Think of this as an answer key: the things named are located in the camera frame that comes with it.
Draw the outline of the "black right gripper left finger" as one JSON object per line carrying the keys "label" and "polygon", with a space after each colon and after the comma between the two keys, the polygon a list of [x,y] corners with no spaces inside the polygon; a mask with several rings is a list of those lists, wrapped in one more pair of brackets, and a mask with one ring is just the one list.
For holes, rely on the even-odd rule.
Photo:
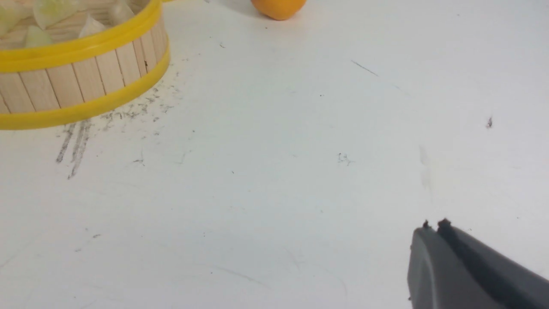
{"label": "black right gripper left finger", "polygon": [[412,237],[407,273],[414,309],[511,309],[513,285],[499,265],[507,258],[439,221],[424,221]]}

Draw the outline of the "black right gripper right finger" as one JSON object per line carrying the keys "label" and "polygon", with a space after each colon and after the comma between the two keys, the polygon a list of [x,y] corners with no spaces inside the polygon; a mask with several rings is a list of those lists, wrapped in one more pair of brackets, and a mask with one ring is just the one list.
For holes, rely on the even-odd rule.
{"label": "black right gripper right finger", "polygon": [[548,308],[548,280],[443,219],[437,234],[474,281],[504,309]]}

